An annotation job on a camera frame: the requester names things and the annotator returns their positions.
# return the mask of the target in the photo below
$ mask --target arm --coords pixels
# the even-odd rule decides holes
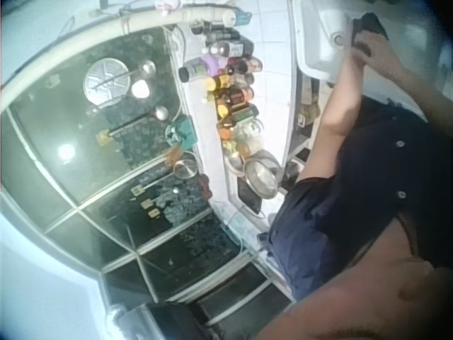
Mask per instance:
[[[453,136],[453,103],[413,72],[405,69],[387,40],[378,34],[362,32],[355,42],[366,44],[369,57],[354,49],[353,54],[364,63],[401,87],[420,106],[428,121],[438,130]]]
[[[336,159],[344,139],[357,120],[362,102],[363,63],[346,52],[338,81],[323,112],[313,149],[297,181],[335,174]]]

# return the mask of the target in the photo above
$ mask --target white sink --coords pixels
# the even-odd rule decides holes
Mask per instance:
[[[433,85],[439,74],[443,35],[426,8],[414,0],[390,5],[382,0],[294,0],[297,62],[306,75],[335,82],[343,49],[334,43],[344,37],[348,22],[366,12],[379,17],[403,65]],[[364,95],[387,103],[388,99],[421,114],[415,102],[400,88],[367,69]]]

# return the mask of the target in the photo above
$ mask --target shirt button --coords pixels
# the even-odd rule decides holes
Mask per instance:
[[[396,196],[400,199],[400,200],[403,200],[404,198],[406,198],[406,193],[404,191],[398,191],[396,193]]]

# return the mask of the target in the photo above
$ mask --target person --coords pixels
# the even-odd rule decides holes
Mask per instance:
[[[345,53],[316,140],[268,244],[299,302],[266,339],[453,339],[453,104],[362,31]],[[368,66],[429,123],[362,97]]]

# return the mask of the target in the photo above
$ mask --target white pipe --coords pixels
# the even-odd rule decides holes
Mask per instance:
[[[210,6],[183,8],[171,12],[167,16],[162,16],[160,11],[152,10],[132,13],[129,16],[87,28],[83,32],[61,41],[15,75],[1,92],[1,112],[3,113],[5,108],[31,84],[74,55],[132,32],[195,20],[217,21],[227,27],[232,27],[236,21],[236,14],[229,8]]]

